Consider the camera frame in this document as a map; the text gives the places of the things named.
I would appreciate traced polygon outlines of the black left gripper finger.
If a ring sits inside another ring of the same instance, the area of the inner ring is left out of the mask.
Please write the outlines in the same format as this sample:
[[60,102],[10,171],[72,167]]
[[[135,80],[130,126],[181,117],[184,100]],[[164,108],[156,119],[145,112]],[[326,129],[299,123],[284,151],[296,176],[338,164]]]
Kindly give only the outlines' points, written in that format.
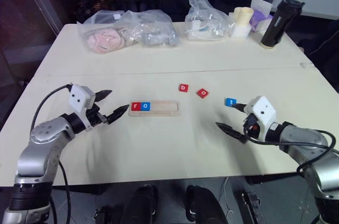
[[124,113],[128,110],[128,108],[129,104],[120,106],[117,109],[115,109],[112,114],[106,116],[106,123],[112,124],[117,119],[121,118],[124,115]]
[[95,102],[99,102],[105,99],[109,94],[112,93],[112,90],[105,89],[95,93]]

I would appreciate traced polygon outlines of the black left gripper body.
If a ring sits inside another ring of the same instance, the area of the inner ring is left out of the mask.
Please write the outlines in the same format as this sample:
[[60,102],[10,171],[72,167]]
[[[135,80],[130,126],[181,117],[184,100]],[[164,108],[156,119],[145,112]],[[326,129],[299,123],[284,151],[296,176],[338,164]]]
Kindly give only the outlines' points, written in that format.
[[101,123],[107,123],[107,117],[100,113],[100,108],[93,104],[92,108],[86,110],[86,117],[92,127]]

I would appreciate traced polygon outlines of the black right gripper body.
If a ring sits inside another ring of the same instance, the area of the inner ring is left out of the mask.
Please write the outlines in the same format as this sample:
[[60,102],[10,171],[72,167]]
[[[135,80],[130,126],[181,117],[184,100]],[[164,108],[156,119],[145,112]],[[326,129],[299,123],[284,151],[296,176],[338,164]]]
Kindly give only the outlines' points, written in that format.
[[260,134],[260,126],[258,119],[254,114],[249,114],[243,124],[244,135],[248,138],[258,139]]

